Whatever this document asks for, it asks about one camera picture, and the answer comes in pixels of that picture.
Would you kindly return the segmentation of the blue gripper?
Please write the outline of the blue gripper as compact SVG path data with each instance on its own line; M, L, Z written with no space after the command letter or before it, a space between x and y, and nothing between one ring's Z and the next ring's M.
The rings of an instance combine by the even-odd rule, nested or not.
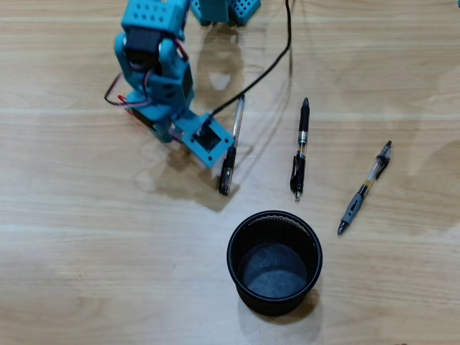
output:
M190 110L194 91L189 89L147 89L132 91L127 101L129 111L152 129L161 142L176 139L195 143L196 114Z

